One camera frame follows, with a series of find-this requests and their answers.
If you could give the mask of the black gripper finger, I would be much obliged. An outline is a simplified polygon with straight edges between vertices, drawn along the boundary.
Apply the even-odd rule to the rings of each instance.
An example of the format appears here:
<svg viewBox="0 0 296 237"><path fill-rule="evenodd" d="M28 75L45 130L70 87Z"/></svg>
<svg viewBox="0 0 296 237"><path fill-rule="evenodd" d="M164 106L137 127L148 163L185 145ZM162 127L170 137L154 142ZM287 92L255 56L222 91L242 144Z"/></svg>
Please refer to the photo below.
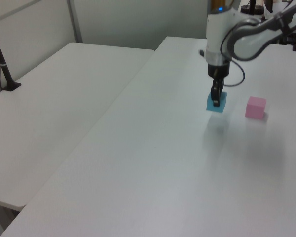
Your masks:
<svg viewBox="0 0 296 237"><path fill-rule="evenodd" d="M220 106L221 101L221 93L223 90L223 78L218 78L213 80L213 84L211 87L211 99L213 101L214 107Z"/></svg>

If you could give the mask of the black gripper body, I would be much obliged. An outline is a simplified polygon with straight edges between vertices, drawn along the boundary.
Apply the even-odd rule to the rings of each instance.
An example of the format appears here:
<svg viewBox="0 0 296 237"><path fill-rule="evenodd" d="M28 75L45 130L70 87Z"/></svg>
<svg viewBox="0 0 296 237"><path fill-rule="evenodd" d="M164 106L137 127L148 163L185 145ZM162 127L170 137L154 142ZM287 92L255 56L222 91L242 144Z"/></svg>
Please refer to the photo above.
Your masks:
<svg viewBox="0 0 296 237"><path fill-rule="evenodd" d="M229 75L229 62L222 66L208 65L208 75L213 79L225 78Z"/></svg>

